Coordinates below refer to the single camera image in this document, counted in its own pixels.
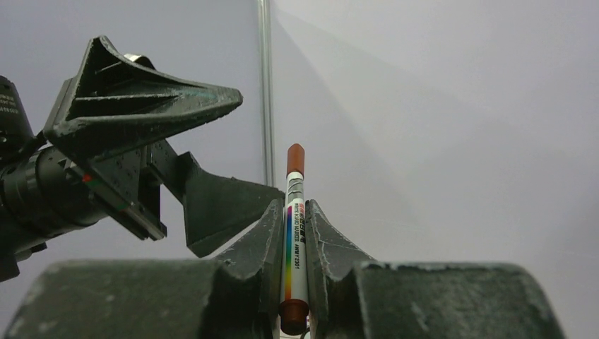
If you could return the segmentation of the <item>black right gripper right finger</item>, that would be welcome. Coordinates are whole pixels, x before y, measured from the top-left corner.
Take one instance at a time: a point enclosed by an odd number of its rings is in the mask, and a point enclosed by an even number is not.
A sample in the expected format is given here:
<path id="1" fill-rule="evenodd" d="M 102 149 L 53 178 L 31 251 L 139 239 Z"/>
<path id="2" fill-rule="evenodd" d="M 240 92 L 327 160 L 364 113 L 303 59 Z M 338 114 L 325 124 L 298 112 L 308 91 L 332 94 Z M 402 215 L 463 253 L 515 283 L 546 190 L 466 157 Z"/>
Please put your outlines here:
<path id="1" fill-rule="evenodd" d="M 306 209 L 313 338 L 563 338 L 537 280 L 497 262 L 378 261 Z"/>

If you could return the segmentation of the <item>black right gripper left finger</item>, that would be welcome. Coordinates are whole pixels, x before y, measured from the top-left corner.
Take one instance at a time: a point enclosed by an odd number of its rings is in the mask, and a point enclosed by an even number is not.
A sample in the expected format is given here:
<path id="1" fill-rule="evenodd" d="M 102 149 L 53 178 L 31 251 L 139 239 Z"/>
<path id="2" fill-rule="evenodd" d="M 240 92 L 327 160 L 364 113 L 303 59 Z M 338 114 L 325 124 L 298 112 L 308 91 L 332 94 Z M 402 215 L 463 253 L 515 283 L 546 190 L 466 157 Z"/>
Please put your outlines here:
<path id="1" fill-rule="evenodd" d="M 277 338 L 283 202 L 212 259 L 71 260 L 32 284 L 4 338 Z"/>

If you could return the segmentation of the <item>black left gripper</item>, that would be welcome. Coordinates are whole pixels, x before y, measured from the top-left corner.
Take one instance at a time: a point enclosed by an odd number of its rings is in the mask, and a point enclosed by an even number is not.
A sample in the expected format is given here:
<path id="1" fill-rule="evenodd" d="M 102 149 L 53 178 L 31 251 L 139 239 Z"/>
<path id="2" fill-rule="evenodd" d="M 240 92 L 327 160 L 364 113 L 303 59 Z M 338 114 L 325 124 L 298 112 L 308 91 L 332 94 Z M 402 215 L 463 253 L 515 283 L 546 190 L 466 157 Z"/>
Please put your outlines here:
<path id="1" fill-rule="evenodd" d="M 238 89 L 162 73 L 126 58 L 108 37 L 94 37 L 43 128 L 62 153 L 50 146 L 1 158 L 1 243 L 41 244 L 106 217 L 139 239 L 162 239 L 165 186 L 183 207 L 186 247 L 198 258 L 212 254 L 284 193 L 207 172 L 162 139 L 242 103 Z M 63 153 L 81 162 L 118 156 L 90 174 Z"/>

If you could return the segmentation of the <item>white whiteboard marker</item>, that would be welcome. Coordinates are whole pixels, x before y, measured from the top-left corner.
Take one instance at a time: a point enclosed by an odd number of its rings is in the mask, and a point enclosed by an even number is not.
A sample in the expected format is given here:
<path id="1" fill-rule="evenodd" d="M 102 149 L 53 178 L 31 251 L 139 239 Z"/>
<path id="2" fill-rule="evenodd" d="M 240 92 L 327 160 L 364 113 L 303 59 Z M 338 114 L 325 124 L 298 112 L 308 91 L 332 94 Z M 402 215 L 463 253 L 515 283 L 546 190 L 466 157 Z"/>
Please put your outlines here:
<path id="1" fill-rule="evenodd" d="M 280 292 L 280 329 L 287 335 L 300 335 L 307 328 L 309 288 L 307 281 L 304 177 L 287 175 L 284 242 Z"/>

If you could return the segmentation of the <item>brown marker cap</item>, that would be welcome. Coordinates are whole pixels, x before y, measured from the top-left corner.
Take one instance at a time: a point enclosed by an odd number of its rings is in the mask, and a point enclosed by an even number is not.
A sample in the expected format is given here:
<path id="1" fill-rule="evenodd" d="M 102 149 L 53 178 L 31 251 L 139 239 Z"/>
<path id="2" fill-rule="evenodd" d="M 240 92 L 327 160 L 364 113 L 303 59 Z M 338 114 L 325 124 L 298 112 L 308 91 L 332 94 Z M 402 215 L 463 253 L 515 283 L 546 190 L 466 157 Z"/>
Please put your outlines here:
<path id="1" fill-rule="evenodd" d="M 304 175 L 305 150 L 299 143 L 292 144 L 287 150 L 286 175 L 298 172 Z"/>

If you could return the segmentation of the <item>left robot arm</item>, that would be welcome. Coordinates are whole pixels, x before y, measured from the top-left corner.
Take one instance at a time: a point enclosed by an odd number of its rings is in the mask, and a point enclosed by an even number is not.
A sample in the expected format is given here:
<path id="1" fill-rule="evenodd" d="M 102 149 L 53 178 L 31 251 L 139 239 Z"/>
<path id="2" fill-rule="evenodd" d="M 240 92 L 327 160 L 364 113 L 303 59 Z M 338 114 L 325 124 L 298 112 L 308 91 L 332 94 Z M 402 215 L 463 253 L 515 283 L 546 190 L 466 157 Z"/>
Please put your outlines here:
<path id="1" fill-rule="evenodd" d="M 197 257 L 257 221 L 280 189 L 202 169 L 168 138 L 220 119 L 240 91 L 158 71 L 121 54 L 105 36 L 89 41 L 44 128 L 31 129 L 16 85 L 1 79 L 1 280 L 47 242 L 112 218 L 135 237 L 167 236 L 160 190 L 182 205 L 187 248 Z"/>

